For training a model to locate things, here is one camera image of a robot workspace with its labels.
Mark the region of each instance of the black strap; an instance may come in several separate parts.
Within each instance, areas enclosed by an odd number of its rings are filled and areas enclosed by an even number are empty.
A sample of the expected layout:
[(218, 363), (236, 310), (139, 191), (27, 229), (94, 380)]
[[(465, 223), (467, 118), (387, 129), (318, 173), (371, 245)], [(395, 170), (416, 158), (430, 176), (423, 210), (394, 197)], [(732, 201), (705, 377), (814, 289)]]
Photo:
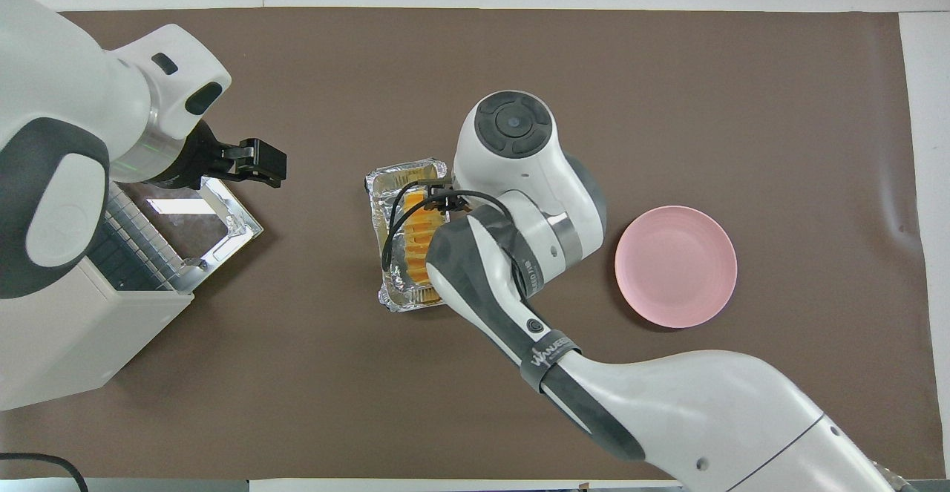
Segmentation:
[(540, 393), (540, 383), (557, 361), (570, 350), (580, 351), (573, 340), (559, 330), (549, 330), (522, 353), (522, 379)]

